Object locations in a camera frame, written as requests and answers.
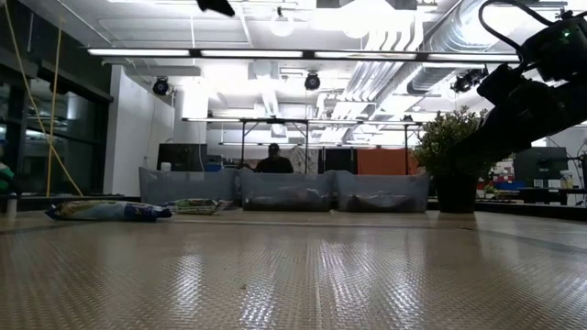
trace monitor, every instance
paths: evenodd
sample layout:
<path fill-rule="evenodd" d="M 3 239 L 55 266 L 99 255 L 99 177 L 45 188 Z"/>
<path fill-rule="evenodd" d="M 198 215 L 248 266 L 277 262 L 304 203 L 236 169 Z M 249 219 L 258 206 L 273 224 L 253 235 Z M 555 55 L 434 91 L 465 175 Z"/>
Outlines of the monitor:
<path fill-rule="evenodd" d="M 567 149 L 534 147 L 514 154 L 514 177 L 533 185 L 534 180 L 558 180 L 569 169 Z"/>

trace diamond plate floor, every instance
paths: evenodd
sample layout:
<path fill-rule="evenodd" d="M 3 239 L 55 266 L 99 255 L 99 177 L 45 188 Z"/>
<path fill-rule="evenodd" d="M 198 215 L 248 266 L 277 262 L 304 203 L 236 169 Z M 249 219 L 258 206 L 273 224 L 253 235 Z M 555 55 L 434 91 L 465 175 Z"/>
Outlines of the diamond plate floor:
<path fill-rule="evenodd" d="M 585 225 L 320 216 L 1 227 L 0 328 L 587 326 Z"/>

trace cap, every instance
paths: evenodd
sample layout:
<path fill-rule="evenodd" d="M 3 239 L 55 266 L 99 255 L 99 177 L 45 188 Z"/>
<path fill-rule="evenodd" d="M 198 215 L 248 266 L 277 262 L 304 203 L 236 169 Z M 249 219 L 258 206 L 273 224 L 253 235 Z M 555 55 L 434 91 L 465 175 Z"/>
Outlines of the cap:
<path fill-rule="evenodd" d="M 279 151 L 279 145 L 277 143 L 271 143 L 269 145 L 269 151 Z"/>

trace person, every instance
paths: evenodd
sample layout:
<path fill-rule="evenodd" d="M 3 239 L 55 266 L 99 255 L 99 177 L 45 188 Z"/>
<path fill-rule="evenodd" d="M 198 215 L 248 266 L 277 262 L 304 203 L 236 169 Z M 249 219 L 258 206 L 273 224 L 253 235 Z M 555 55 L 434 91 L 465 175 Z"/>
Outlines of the person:
<path fill-rule="evenodd" d="M 269 145 L 269 157 L 257 164 L 255 169 L 261 173 L 294 173 L 294 167 L 289 159 L 280 156 L 277 143 Z"/>

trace green plant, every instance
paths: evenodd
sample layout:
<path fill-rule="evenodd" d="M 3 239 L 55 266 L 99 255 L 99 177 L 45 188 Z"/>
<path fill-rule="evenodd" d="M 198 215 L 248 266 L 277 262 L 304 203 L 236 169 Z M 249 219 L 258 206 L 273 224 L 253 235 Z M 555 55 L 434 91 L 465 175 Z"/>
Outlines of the green plant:
<path fill-rule="evenodd" d="M 426 171 L 435 176 L 481 177 L 489 172 L 494 162 L 473 157 L 452 159 L 448 154 L 450 147 L 475 131 L 485 113 L 486 110 L 480 115 L 470 112 L 468 106 L 462 106 L 460 110 L 445 115 L 438 112 L 434 121 L 424 124 L 426 134 L 420 138 L 420 145 L 414 149 L 419 165 L 426 167 Z"/>
<path fill-rule="evenodd" d="M 497 189 L 495 189 L 493 186 L 490 186 L 489 184 L 483 187 L 483 190 L 485 193 L 497 193 Z"/>

